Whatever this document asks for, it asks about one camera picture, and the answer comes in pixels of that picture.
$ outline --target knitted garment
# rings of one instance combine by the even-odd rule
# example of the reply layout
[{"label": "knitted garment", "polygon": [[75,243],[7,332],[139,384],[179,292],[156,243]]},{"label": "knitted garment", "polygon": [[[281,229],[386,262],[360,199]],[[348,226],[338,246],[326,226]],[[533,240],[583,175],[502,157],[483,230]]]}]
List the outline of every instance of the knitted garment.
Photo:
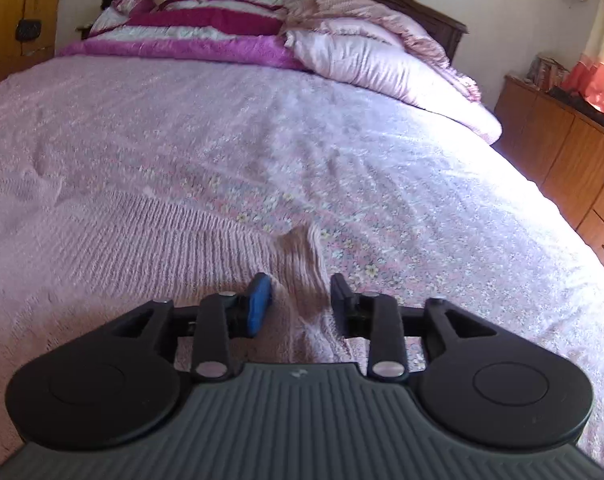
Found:
[{"label": "knitted garment", "polygon": [[[336,337],[319,231],[281,237],[145,195],[104,192],[58,202],[60,182],[33,173],[0,180],[0,461],[20,443],[3,395],[36,356],[152,298],[197,304],[272,277],[274,302],[244,360],[354,360]],[[176,367],[188,367],[188,345]]]}]

